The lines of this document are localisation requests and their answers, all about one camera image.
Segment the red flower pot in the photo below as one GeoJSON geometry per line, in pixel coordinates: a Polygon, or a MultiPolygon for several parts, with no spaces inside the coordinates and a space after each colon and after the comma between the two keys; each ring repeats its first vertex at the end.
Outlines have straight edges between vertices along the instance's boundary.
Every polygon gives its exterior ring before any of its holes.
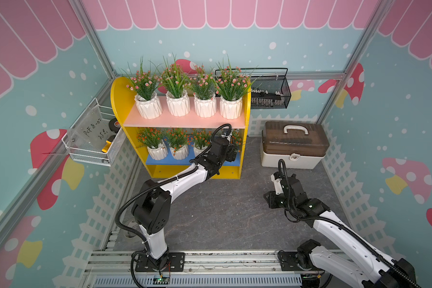
{"type": "Polygon", "coordinates": [[[184,160],[189,156],[189,137],[183,128],[171,128],[165,133],[172,157],[184,160]]]}
{"type": "Polygon", "coordinates": [[[194,155],[197,157],[203,153],[211,143],[212,131],[206,130],[205,128],[197,130],[193,129],[192,133],[192,147],[194,155]]]}
{"type": "Polygon", "coordinates": [[[137,138],[142,146],[146,146],[153,160],[160,161],[168,156],[164,133],[160,129],[153,127],[139,128],[137,138]]]}
{"type": "Polygon", "coordinates": [[[232,130],[231,141],[237,152],[241,152],[244,141],[243,133],[240,131],[240,129],[232,130]]]}

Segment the pink flower pot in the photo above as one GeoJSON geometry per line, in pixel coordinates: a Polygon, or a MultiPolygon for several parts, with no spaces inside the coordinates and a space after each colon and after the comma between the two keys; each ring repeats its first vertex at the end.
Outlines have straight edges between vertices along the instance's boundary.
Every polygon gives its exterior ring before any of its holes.
{"type": "Polygon", "coordinates": [[[189,76],[189,87],[194,95],[194,108],[201,118],[210,118],[216,114],[216,82],[212,73],[207,73],[203,66],[195,66],[195,73],[189,76]]]}
{"type": "Polygon", "coordinates": [[[228,58],[218,63],[216,70],[216,93],[220,97],[220,113],[223,118],[234,120],[241,116],[242,98],[251,89],[252,74],[244,72],[242,68],[233,67],[228,58]]]}
{"type": "Polygon", "coordinates": [[[134,101],[140,116],[152,120],[162,113],[162,105],[156,93],[160,86],[160,77],[151,70],[143,68],[144,59],[140,59],[139,69],[135,75],[128,75],[126,88],[136,93],[134,101]]]}
{"type": "Polygon", "coordinates": [[[190,113],[190,98],[186,90],[188,76],[178,64],[170,64],[165,58],[163,62],[160,82],[167,90],[166,102],[169,111],[172,116],[186,116],[190,113]]]}

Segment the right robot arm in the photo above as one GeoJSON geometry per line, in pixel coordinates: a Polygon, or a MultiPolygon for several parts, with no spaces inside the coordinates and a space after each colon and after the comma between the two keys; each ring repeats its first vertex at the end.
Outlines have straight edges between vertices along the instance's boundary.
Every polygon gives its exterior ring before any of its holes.
{"type": "Polygon", "coordinates": [[[414,267],[405,259],[395,260],[345,225],[317,198],[309,198],[295,174],[288,175],[279,160],[271,180],[275,190],[264,194],[271,209],[281,209],[289,222],[304,222],[332,241],[348,259],[331,252],[315,240],[297,248],[296,266],[319,268],[353,288],[417,288],[414,267]]]}

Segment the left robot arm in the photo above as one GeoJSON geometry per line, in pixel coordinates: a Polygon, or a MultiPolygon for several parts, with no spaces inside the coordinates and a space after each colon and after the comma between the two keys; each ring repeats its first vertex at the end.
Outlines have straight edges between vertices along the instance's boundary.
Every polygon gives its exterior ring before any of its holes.
{"type": "Polygon", "coordinates": [[[168,260],[163,229],[172,202],[192,187],[219,175],[225,162],[235,160],[237,151],[231,136],[230,124],[219,126],[212,133],[209,147],[191,159],[186,170],[162,181],[146,181],[141,191],[118,209],[115,224],[142,240],[145,254],[156,266],[163,266],[168,260]]]}

